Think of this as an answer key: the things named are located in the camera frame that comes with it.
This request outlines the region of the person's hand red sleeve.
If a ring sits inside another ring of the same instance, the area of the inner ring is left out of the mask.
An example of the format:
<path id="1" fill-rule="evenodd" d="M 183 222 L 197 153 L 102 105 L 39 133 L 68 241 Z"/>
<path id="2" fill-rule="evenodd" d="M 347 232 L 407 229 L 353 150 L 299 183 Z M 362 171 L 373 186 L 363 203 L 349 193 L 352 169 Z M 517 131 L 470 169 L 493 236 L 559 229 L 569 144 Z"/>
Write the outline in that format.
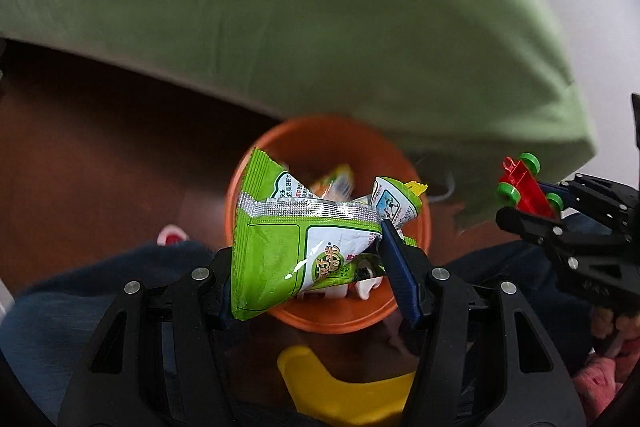
<path id="1" fill-rule="evenodd" d="M 591 312 L 591 335 L 594 352 L 614 358 L 623 343 L 639 337 L 639 314 L 615 314 L 612 310 L 594 308 Z"/>

